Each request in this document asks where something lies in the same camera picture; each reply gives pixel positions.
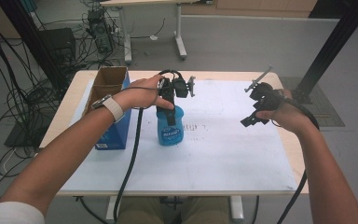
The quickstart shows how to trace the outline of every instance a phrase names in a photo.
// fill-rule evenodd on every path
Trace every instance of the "person's right arm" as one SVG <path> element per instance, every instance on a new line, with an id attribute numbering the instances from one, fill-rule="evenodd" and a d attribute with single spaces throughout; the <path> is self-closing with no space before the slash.
<path id="1" fill-rule="evenodd" d="M 313 222 L 358 224 L 358 202 L 324 137 L 312 122 L 286 103 L 276 111 L 260 111 L 256 115 L 260 119 L 276 120 L 298 137 L 307 171 Z"/>

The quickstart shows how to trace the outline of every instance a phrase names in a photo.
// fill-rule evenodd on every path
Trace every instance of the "watch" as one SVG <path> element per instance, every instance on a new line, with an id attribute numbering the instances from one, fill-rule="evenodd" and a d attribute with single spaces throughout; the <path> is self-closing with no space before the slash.
<path id="1" fill-rule="evenodd" d="M 112 113 L 113 117 L 115 117 L 115 122 L 123 118 L 123 109 L 121 109 L 121 106 L 112 98 L 112 94 L 107 94 L 104 98 L 97 100 L 91 105 L 91 108 L 96 109 L 103 105 Z"/>

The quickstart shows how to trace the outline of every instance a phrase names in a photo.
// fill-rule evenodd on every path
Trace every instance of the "khaki pants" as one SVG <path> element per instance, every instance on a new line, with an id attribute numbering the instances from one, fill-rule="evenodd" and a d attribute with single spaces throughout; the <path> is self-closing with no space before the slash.
<path id="1" fill-rule="evenodd" d="M 182 224 L 228 224 L 228 197 L 189 197 Z M 117 224 L 164 224 L 158 197 L 123 197 Z"/>

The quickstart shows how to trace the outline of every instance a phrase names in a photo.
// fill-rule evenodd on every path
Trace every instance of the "black post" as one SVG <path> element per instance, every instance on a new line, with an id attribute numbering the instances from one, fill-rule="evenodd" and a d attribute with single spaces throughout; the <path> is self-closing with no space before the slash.
<path id="1" fill-rule="evenodd" d="M 308 72 L 293 91 L 293 97 L 297 102 L 307 103 L 310 101 L 310 92 L 357 27 L 358 0 L 355 0 L 339 20 L 337 26 L 327 38 L 321 51 L 319 51 L 310 66 Z"/>
<path id="2" fill-rule="evenodd" d="M 52 87 L 57 91 L 60 99 L 65 95 L 69 81 L 62 75 L 59 67 L 52 58 L 34 21 L 22 6 L 20 0 L 0 0 L 0 7 L 3 9 L 8 19 L 16 28 L 21 39 L 27 45 L 32 55 L 40 65 L 42 70 L 51 82 Z"/>

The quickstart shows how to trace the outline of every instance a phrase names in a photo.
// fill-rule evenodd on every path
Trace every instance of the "open box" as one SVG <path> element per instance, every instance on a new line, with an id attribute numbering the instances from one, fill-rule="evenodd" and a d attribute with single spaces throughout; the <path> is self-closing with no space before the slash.
<path id="1" fill-rule="evenodd" d="M 127 67 L 103 67 L 97 73 L 91 87 L 84 115 L 88 114 L 95 101 L 107 94 L 116 94 L 130 85 Z M 124 117 L 112 124 L 95 144 L 99 150 L 125 149 L 130 125 L 131 110 L 124 111 Z"/>

